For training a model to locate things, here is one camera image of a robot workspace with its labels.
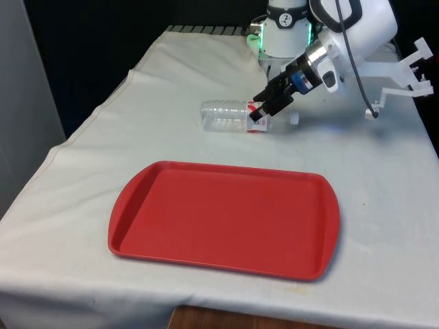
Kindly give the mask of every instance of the white robot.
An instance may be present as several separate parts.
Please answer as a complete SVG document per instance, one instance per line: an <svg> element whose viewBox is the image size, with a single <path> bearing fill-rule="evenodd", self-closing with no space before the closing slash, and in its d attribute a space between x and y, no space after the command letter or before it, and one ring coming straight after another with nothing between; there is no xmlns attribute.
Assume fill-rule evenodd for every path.
<svg viewBox="0 0 439 329"><path fill-rule="evenodd" d="M388 0L269 0L267 18L261 24L261 51L272 58L293 62L254 100L263 105L250 116L254 121L274 116L294 101L292 95L309 93L324 84L330 93L342 93L344 77L354 75L366 103L366 118L376 119L387 95L420 97L434 93L430 81L421 81L412 64L433 56L423 38L418 51L395 63L367 62L390 42L398 25ZM308 9L324 25L309 45ZM390 77L401 89L383 88L381 101L370 103L361 78Z"/></svg>

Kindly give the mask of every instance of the white cloth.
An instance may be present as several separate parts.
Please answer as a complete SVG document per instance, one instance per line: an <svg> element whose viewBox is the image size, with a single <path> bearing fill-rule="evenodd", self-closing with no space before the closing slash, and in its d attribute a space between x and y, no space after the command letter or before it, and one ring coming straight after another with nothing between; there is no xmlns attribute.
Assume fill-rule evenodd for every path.
<svg viewBox="0 0 439 329"><path fill-rule="evenodd" d="M305 118L282 136L202 131L202 101L250 99L265 83L242 37L164 33L0 221L8 329L165 328L181 304L349 328L438 327L439 163L413 101L393 99L377 122L354 110ZM320 98L324 110L320 90L295 106ZM342 214L326 276L293 282L111 254L112 206L158 160L324 175Z"/></svg>

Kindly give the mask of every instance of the clear plastic bottle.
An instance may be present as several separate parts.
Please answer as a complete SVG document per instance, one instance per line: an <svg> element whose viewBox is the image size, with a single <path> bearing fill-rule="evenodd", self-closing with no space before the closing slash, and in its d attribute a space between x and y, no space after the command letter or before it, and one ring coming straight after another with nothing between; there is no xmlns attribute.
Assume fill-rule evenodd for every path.
<svg viewBox="0 0 439 329"><path fill-rule="evenodd" d="M254 101L205 101L201 104L201 121L209 132L287 132L292 119L285 115L266 116L253 122L250 113L262 103Z"/></svg>

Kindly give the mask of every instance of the black cable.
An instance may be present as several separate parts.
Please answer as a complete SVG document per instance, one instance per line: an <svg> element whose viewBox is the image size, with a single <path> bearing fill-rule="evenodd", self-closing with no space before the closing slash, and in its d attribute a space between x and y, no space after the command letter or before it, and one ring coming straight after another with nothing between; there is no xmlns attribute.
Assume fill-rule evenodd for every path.
<svg viewBox="0 0 439 329"><path fill-rule="evenodd" d="M266 19L266 18L267 18L267 14L255 17L254 19L252 19L252 23L260 22L260 21L262 21L263 19Z"/></svg>
<svg viewBox="0 0 439 329"><path fill-rule="evenodd" d="M398 42L396 41L396 38L392 39L392 43L395 46L396 54L398 55L398 60L403 59L403 53L401 53L401 48L399 48Z"/></svg>
<svg viewBox="0 0 439 329"><path fill-rule="evenodd" d="M368 106L369 111L372 113L372 116L374 117L374 119L376 119L379 116L379 113L377 111L375 111L373 109L372 105L370 104L368 97L366 96L366 92L364 91L364 87L363 87L363 83L361 82L361 78L359 77L357 65L355 64L354 56L352 55L351 46L349 45L349 39L348 39L348 34L346 33L346 27L344 26L344 20L343 20L342 7L340 5L340 0L335 0L335 4L337 6L337 13L338 13L338 18L340 20L340 25L342 26L344 42L346 43L346 49L348 51L349 60L351 61L352 69L354 70L355 78L357 79L359 91L361 92L361 95L363 96L364 103L366 103L366 105Z"/></svg>

